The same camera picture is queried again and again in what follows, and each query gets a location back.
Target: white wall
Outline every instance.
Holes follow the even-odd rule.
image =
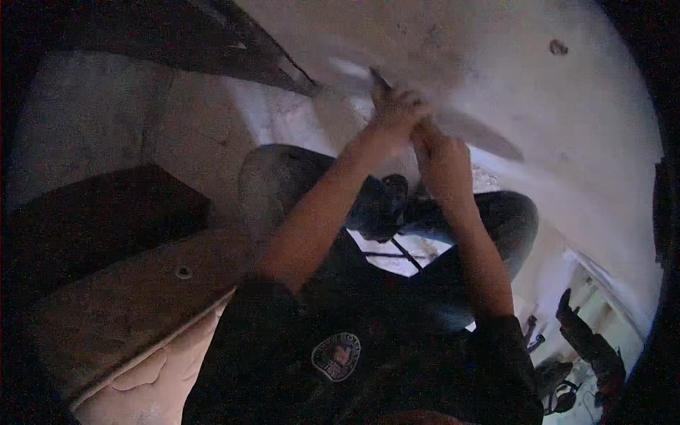
[[[536,202],[568,244],[617,282],[643,333],[656,311],[651,200],[656,116],[606,16],[580,1],[265,1],[243,7],[315,80],[360,84],[329,57],[378,66],[425,91],[439,122],[504,188]],[[566,56],[548,50],[552,39]],[[461,129],[461,117],[471,126]],[[503,159],[518,148],[524,162]]]

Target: hole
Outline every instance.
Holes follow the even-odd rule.
[[[189,269],[187,266],[180,266],[175,271],[175,275],[182,280],[186,280],[191,279],[193,273],[191,273],[191,269]]]
[[[551,40],[548,49],[555,56],[564,56],[569,51],[569,48],[558,39]]]

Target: badge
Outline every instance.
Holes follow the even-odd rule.
[[[361,353],[359,338],[342,332],[326,338],[311,352],[311,363],[331,382],[347,379],[354,372]]]

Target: leg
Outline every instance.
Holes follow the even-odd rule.
[[[529,255],[536,237],[536,206],[528,197],[507,191],[476,194],[475,200],[484,226],[513,279]],[[407,211],[416,209],[408,207]],[[435,237],[444,234],[455,243],[438,207],[426,205],[421,210],[429,210],[416,222],[415,227],[421,229],[422,234]],[[421,306],[426,320],[436,331],[455,332],[473,321],[462,272],[460,255],[454,246],[409,282],[406,293]]]
[[[283,145],[263,146],[248,154],[239,176],[244,224],[254,248],[262,252],[288,212],[332,165],[334,158]],[[385,185],[369,177],[347,217],[346,226],[372,239],[391,237],[400,208]],[[310,307],[333,309],[348,299],[369,296],[369,284],[381,282],[384,271],[370,265],[352,237],[341,231],[326,260],[305,285]]]

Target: dark clothing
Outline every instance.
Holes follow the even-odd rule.
[[[249,155],[239,197],[256,243],[283,222],[332,161],[289,146]],[[512,192],[475,200],[514,277],[536,234],[535,206]],[[434,203],[399,205],[372,177],[346,225],[378,240],[400,230],[455,243]],[[455,246],[404,277],[368,263],[345,231],[298,299],[280,284],[247,278],[220,319],[183,422],[354,424],[427,409],[482,424],[540,423],[543,406],[517,319],[464,330],[472,316],[462,279]],[[343,345],[353,360],[328,363],[349,371],[356,361],[341,381],[332,381],[315,360],[315,349],[334,335],[358,340]]]
[[[310,315],[283,286],[246,282],[220,319],[183,422],[356,424],[429,409],[482,424],[541,423],[516,318],[478,322],[473,333],[415,335],[379,313]],[[356,335],[361,350],[354,372],[331,382],[310,359],[340,332]]]
[[[590,327],[576,313],[567,308],[559,311],[560,332],[583,361],[590,366],[597,377],[597,388],[603,389],[610,381],[626,380],[624,361],[609,345],[607,340]]]

